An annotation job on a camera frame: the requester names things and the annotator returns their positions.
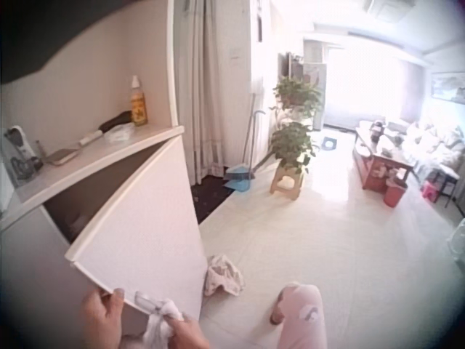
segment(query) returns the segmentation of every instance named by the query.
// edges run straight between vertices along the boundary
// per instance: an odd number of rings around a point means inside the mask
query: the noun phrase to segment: kettle
[[[384,122],[381,120],[376,120],[372,123],[370,127],[370,136],[371,140],[375,143],[379,141],[380,136],[384,134]]]

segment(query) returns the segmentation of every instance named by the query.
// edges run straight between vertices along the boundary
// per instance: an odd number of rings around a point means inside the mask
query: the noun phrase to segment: blue dustpan
[[[250,189],[250,180],[230,180],[224,184],[226,188],[234,189],[243,193]]]
[[[225,179],[230,180],[224,184],[226,188],[240,192],[250,189],[250,168],[243,165],[232,167],[226,171]]]

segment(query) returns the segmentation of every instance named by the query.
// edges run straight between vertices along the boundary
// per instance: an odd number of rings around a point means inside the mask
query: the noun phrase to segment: fingernail
[[[120,298],[124,298],[124,290],[123,289],[115,289],[114,293],[120,297]]]

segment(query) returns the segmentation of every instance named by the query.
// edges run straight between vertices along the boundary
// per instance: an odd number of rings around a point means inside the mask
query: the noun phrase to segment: sofa
[[[459,172],[465,159],[465,139],[459,127],[416,122],[406,133],[402,148],[421,184],[434,175],[439,165]]]

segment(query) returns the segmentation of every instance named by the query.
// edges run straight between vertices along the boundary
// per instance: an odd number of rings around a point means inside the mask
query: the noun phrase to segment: dark floor mat
[[[202,223],[234,192],[233,189],[223,187],[225,183],[226,181],[222,178],[206,176],[202,179],[202,184],[190,187],[198,224]]]

